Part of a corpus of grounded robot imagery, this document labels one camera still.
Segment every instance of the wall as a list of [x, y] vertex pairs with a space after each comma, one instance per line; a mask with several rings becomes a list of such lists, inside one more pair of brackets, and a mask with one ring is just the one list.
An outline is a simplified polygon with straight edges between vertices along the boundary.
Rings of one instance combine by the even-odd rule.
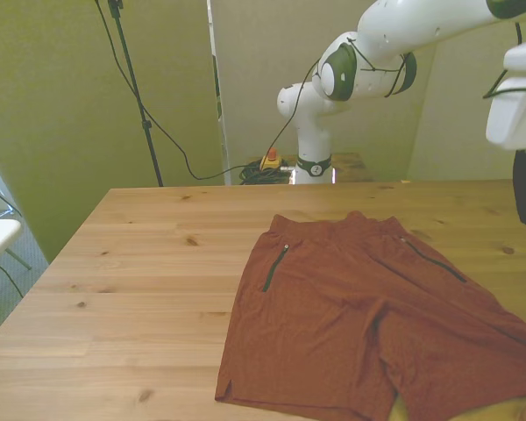
[[[526, 23], [522, 24], [526, 40]], [[511, 178], [514, 153], [486, 141], [491, 102], [481, 97], [516, 44], [511, 22], [465, 33], [437, 46], [409, 166], [412, 180]]]
[[[126, 0], [121, 13], [145, 104], [198, 174], [220, 171], [206, 0]], [[166, 185], [193, 184], [153, 133]], [[49, 260], [108, 189], [156, 185], [92, 0], [0, 2], [0, 173]]]
[[[301, 82], [309, 66], [342, 32], [356, 28], [372, 0], [211, 0], [231, 165], [265, 153], [285, 120], [282, 87]], [[433, 50], [417, 52], [419, 74], [405, 94], [362, 100], [326, 118], [337, 152], [361, 152], [378, 180], [407, 174]], [[295, 130], [278, 143], [295, 153]]]

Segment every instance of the wooden surface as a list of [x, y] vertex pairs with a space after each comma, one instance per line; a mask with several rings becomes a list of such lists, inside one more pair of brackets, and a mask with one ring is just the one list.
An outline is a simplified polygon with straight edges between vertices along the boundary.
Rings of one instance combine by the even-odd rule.
[[0, 421], [300, 419], [213, 401], [231, 306], [275, 213], [353, 210], [396, 215], [526, 320], [510, 182], [112, 190], [0, 328]]

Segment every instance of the tripod pole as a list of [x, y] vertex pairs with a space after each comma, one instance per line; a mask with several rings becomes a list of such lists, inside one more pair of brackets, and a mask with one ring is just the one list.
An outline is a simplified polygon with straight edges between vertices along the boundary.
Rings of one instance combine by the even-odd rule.
[[129, 76], [131, 77], [134, 96], [137, 98], [137, 104], [139, 105], [140, 117], [142, 118], [142, 128], [144, 129], [144, 134], [146, 135], [146, 142], [148, 143], [148, 148], [150, 149], [150, 156], [152, 157], [152, 164], [154, 166], [154, 171], [156, 172], [158, 185], [160, 187], [164, 187], [164, 182], [161, 179], [160, 167], [158, 166], [158, 158], [156, 158], [156, 151], [154, 150], [154, 144], [152, 142], [152, 135], [150, 134], [152, 123], [150, 122], [150, 120], [146, 119], [146, 114], [144, 113], [144, 105], [142, 104], [142, 100], [140, 99], [139, 86], [137, 84], [137, 79], [134, 76], [134, 71], [132, 70], [131, 56], [129, 55], [129, 49], [124, 39], [123, 26], [121, 26], [121, 14], [119, 13], [119, 8], [123, 8], [123, 3], [121, 0], [108, 0], [108, 4], [111, 11], [111, 16], [113, 17], [113, 19], [115, 19], [115, 24], [117, 25], [119, 38], [121, 39], [121, 46], [123, 47], [124, 59], [126, 60], [126, 65], [129, 68]]

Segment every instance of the green wall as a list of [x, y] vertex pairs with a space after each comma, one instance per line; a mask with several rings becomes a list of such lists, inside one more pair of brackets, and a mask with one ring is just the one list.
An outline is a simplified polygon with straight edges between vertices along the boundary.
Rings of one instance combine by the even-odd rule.
[[[197, 173], [219, 172], [206, 0], [126, 0], [121, 13], [144, 103]], [[153, 136], [166, 185], [194, 184]], [[0, 173], [49, 260], [110, 188], [156, 185], [93, 0], [0, 1]]]

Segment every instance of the zipper pocket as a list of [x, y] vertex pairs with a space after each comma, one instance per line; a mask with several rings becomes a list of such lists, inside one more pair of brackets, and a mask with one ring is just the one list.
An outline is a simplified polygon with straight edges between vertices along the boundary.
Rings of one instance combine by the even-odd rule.
[[466, 283], [467, 282], [467, 279], [464, 278], [464, 276], [460, 275], [456, 270], [454, 270], [453, 268], [451, 268], [450, 266], [448, 266], [447, 264], [443, 263], [442, 261], [439, 261], [439, 260], [436, 260], [436, 259], [432, 259], [431, 257], [423, 254], [417, 247], [415, 247], [413, 244], [411, 244], [409, 241], [407, 241], [407, 239], [403, 238], [403, 237], [400, 237], [400, 240], [402, 242], [404, 242], [405, 244], [407, 244], [409, 246], [409, 248], [411, 248], [411, 250], [413, 250], [415, 253], [417, 253], [419, 256], [421, 256], [423, 259], [425, 259], [426, 261], [429, 261], [430, 263], [432, 264], [435, 264], [439, 267], [441, 267], [442, 269], [446, 270], [447, 272], [450, 272], [452, 275], [454, 275], [460, 282], [463, 282], [463, 283]]
[[279, 263], [281, 263], [281, 260], [284, 259], [285, 254], [287, 253], [289, 248], [289, 245], [286, 244], [281, 254], [279, 254], [279, 257], [277, 257], [277, 260], [274, 261], [273, 265], [269, 269], [269, 273], [267, 274], [267, 281], [265, 282], [265, 286], [263, 287], [263, 292], [267, 292], [269, 287], [271, 286], [271, 281], [273, 280], [274, 271], [277, 269], [277, 266], [279, 266]]

